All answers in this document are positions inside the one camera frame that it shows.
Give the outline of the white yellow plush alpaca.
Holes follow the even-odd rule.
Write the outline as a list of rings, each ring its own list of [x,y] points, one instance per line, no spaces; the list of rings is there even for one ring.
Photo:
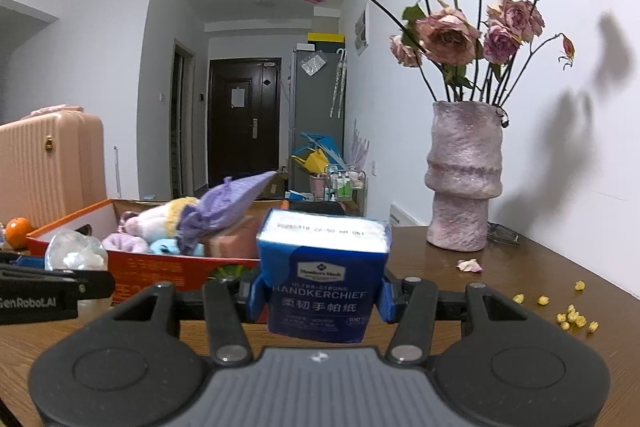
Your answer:
[[[173,239],[184,208],[197,203],[196,197],[186,196],[141,212],[126,211],[120,216],[118,231],[141,237],[148,244]]]

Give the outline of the rolling cart with bottles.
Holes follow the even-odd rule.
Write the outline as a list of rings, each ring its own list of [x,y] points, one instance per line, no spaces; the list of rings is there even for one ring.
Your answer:
[[[323,175],[323,199],[338,202],[346,213],[364,216],[367,207],[367,173],[355,168],[329,165]]]

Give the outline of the pink cream striped sponge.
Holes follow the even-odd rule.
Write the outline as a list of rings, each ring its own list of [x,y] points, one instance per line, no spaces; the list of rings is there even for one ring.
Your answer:
[[[262,219],[244,216],[232,227],[209,234],[201,240],[204,256],[226,259],[257,259],[257,234]]]

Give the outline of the translucent plastic bag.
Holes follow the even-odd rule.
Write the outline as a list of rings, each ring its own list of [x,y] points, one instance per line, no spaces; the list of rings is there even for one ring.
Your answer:
[[[108,254],[93,236],[62,229],[52,237],[44,254],[44,269],[72,271],[106,271]]]

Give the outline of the yellow black box on fridge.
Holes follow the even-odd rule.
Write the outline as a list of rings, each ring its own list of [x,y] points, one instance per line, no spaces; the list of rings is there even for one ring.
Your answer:
[[[328,32],[308,32],[307,42],[314,46],[316,51],[336,53],[345,47],[345,36],[341,34],[329,34]]]

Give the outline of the light blue plush toy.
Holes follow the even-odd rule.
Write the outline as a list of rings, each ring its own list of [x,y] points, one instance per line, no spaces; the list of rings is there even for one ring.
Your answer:
[[[149,253],[163,256],[183,256],[177,239],[157,239],[149,245]],[[204,257],[204,246],[202,244],[196,245],[193,251],[186,254],[186,257]]]

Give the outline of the blue handkerchief tissue pack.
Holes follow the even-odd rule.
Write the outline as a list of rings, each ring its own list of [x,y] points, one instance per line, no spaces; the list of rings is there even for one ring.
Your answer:
[[[392,246],[387,223],[270,210],[257,235],[259,280],[270,291],[270,333],[359,343]]]

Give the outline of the orange fruit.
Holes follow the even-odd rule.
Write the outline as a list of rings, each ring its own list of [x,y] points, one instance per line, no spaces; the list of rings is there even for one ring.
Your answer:
[[[27,236],[34,229],[27,218],[11,219],[4,227],[4,239],[13,249],[20,251],[27,245]]]

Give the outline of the yellow bag on pile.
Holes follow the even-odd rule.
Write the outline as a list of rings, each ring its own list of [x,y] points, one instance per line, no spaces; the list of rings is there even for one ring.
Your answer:
[[[292,155],[292,161],[299,165],[306,173],[311,174],[311,176],[319,176],[319,174],[325,173],[326,167],[329,166],[330,162],[322,148],[308,147],[307,152],[308,154],[305,157]]]

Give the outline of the grey refrigerator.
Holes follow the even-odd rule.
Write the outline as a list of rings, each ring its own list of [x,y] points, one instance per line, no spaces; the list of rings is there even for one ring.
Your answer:
[[[290,155],[305,158],[314,146],[304,133],[328,136],[333,150],[344,154],[343,93],[338,65],[344,46],[318,42],[313,51],[296,50],[293,58],[290,110]]]

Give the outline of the purple drawstring fabric pouch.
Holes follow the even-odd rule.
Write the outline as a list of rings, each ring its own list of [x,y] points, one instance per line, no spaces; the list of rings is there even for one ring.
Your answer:
[[[180,255],[191,256],[205,235],[228,229],[240,221],[275,174],[267,171],[236,180],[227,176],[195,204],[186,205],[176,232]]]

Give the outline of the pink ribbed suitcase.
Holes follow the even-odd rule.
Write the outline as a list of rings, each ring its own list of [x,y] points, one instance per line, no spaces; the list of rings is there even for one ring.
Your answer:
[[[2,124],[1,221],[40,228],[106,199],[101,119],[79,106],[38,109]]]

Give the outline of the dark brown entrance door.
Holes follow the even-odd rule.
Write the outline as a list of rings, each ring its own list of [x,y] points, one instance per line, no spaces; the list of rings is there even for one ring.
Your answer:
[[[253,176],[279,168],[278,58],[209,62],[207,182]]]

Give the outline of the dried pink rose bouquet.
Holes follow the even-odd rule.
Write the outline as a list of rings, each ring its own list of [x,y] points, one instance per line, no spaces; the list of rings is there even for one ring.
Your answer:
[[[319,4],[328,0],[305,0]],[[503,108],[523,77],[534,56],[548,43],[562,40],[558,62],[563,69],[572,67],[575,46],[570,37],[559,32],[542,40],[546,28],[538,10],[539,0],[496,0],[485,4],[477,0],[475,23],[463,13],[460,0],[418,0],[408,5],[398,17],[381,1],[369,0],[397,27],[390,37],[390,53],[398,64],[416,68],[432,99],[437,96],[423,70],[425,60],[433,64],[444,83],[447,102],[480,102]],[[512,81],[516,58],[528,46],[526,59]]]

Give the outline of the pink textured ceramic vase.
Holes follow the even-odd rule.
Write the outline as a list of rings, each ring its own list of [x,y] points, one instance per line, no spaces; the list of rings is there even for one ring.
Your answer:
[[[427,242],[446,251],[485,248],[488,204],[502,193],[501,108],[482,102],[433,104],[425,185],[434,192]]]

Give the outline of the red orange cardboard box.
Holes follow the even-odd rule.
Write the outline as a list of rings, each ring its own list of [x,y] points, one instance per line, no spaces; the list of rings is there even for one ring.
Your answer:
[[[105,199],[35,229],[27,235],[27,249],[34,257],[42,257],[53,236],[63,229],[82,230],[97,239],[105,239],[116,231],[120,215],[128,210],[152,208],[152,202],[129,199]],[[123,251],[107,253],[108,271],[115,279],[113,300],[116,303],[132,297],[153,283],[167,281],[179,291],[195,291],[209,280],[239,277],[258,265],[250,258],[246,242],[236,246],[236,257],[193,257],[156,254],[131,254]]]

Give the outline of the brown cardboard box on floor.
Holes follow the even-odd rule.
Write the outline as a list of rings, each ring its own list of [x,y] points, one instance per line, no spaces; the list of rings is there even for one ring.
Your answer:
[[[260,192],[258,200],[284,199],[288,191],[288,176],[283,173],[276,173]]]

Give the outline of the fallen pink petal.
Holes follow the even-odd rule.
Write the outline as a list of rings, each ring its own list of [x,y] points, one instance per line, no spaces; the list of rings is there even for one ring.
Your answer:
[[[457,264],[459,271],[464,273],[482,273],[483,267],[476,259],[459,260]]]

